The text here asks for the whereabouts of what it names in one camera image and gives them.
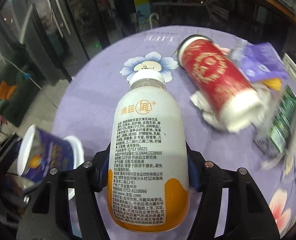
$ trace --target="metal bolt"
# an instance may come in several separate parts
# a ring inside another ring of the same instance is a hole
[[[29,196],[24,196],[23,202],[25,204],[28,204],[29,203],[29,200],[30,200],[30,197]]]
[[[207,168],[212,168],[214,166],[214,163],[213,162],[210,162],[210,161],[207,161],[207,162],[205,162],[205,166]]]
[[[50,174],[51,175],[54,175],[54,174],[56,174],[58,172],[58,169],[57,168],[52,168],[51,170],[50,170]]]
[[[90,168],[90,167],[92,166],[92,162],[90,162],[90,161],[84,162],[84,163],[83,163],[83,166],[84,166],[85,168]]]
[[[239,173],[242,175],[245,175],[245,174],[247,174],[247,170],[245,168],[240,168]]]

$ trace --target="cable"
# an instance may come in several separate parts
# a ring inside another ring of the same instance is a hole
[[[3,58],[6,62],[10,63],[11,65],[13,65],[18,71],[20,71],[22,74],[26,75],[26,76],[29,76],[28,73],[24,72],[23,70],[20,70],[19,67],[17,67],[13,62],[11,62],[10,60],[8,60],[7,58],[3,57],[1,54],[0,54],[0,57]],[[29,79],[40,89],[40,90],[43,90],[42,87],[40,87],[31,77],[29,77]],[[56,109],[58,109],[58,107],[52,102],[52,100],[47,96],[46,92],[44,92],[45,96],[49,99],[49,101],[51,102],[51,104],[54,105],[54,107]]]

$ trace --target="purple tablecloth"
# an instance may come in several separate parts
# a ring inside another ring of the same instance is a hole
[[[77,136],[83,143],[85,159],[91,160],[96,152],[106,149],[110,142],[115,108],[118,101],[129,90],[126,74],[131,73],[132,64],[136,64],[136,60],[142,61],[142,58],[138,58],[139,56],[145,57],[153,51],[161,54],[163,58],[172,57],[177,60],[175,51],[180,42],[196,33],[208,36],[221,47],[226,48],[234,48],[240,41],[240,38],[228,33],[188,26],[161,27],[122,39],[89,61],[75,77],[60,102],[54,120],[53,133],[60,137]],[[173,62],[169,59],[161,63],[163,74],[167,79],[170,80],[172,76],[172,80],[167,83],[167,90],[181,107],[186,141],[190,148],[201,152],[206,160],[212,160],[223,169],[235,171],[239,167],[245,167],[268,203],[271,202],[275,192],[279,195],[282,193],[287,198],[283,213],[285,216],[281,217],[279,223],[287,215],[293,217],[296,213],[296,179],[289,183],[283,182],[282,164],[270,170],[261,170],[261,164],[267,160],[267,157],[253,143],[255,127],[250,126],[238,134],[214,130],[204,122],[200,111],[190,102],[189,97],[197,87],[187,73],[180,67],[169,70],[174,68]],[[290,77],[287,83],[296,94],[296,83]],[[112,240],[179,240],[187,238],[201,198],[201,194],[197,194],[192,189],[190,194],[190,210],[185,221],[172,231],[153,235],[136,234],[119,227],[108,213],[106,188],[96,196],[103,221]],[[227,201],[228,191],[224,190],[216,236],[224,231]],[[72,223],[76,222],[76,215],[72,214]]]

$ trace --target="blue paper cup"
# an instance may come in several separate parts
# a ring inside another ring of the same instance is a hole
[[[32,125],[23,137],[18,155],[17,173],[38,183],[51,168],[76,169],[84,162],[81,141],[75,136],[61,139]],[[75,192],[69,189],[69,199]]]

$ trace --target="red can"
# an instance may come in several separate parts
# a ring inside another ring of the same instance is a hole
[[[249,125],[262,107],[261,100],[249,81],[209,38],[188,37],[178,49],[178,58],[229,131]]]

